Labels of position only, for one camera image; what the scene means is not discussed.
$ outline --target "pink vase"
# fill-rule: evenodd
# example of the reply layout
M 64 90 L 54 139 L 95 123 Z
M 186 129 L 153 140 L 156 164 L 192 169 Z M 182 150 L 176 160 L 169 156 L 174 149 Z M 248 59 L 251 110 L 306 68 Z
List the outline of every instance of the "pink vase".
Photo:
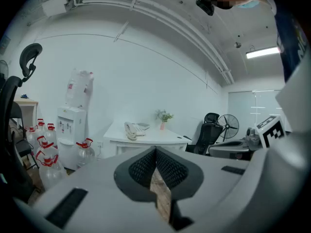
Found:
M 161 126 L 160 126 L 160 129 L 161 129 L 161 130 L 164 130 L 164 126 L 165 126 L 165 122 L 162 122 L 162 123 L 161 123 Z

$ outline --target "telephone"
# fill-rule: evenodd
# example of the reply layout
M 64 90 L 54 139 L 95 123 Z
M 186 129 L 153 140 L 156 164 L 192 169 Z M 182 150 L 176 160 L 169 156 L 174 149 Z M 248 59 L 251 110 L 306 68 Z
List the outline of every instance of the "telephone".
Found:
M 144 136 L 146 132 L 140 129 L 137 125 L 134 125 L 130 122 L 125 122 L 124 124 L 127 138 L 130 140 L 137 140 L 136 136 Z

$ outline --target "face mask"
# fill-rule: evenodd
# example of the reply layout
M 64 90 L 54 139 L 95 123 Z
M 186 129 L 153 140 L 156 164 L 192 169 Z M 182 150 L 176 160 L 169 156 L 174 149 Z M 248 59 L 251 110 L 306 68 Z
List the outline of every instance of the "face mask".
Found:
M 247 4 L 239 5 L 238 7 L 248 9 L 248 8 L 253 8 L 258 4 L 259 4 L 259 1 L 253 0 L 253 1 L 248 2 Z

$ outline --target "fluorescent light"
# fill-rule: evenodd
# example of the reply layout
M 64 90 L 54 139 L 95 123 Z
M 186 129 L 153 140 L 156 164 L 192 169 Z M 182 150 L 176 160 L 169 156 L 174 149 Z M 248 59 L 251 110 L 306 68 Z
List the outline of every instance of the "fluorescent light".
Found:
M 274 91 L 274 90 L 265 90 L 265 91 L 252 91 L 252 92 L 267 92 L 267 91 Z
M 248 59 L 259 57 L 259 56 L 264 56 L 268 54 L 273 54 L 273 53 L 280 53 L 280 50 L 278 47 L 273 47 L 273 48 L 268 48 L 268 49 L 261 49 L 257 51 L 251 51 L 246 53 L 246 57 Z

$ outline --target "green plant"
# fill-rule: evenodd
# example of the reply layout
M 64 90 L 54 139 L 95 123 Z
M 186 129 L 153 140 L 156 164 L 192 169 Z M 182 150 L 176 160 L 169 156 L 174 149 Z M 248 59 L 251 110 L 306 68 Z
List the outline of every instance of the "green plant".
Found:
M 167 122 L 169 119 L 172 119 L 174 115 L 167 113 L 166 110 L 163 110 L 163 111 L 157 110 L 156 117 L 161 119 L 162 122 Z

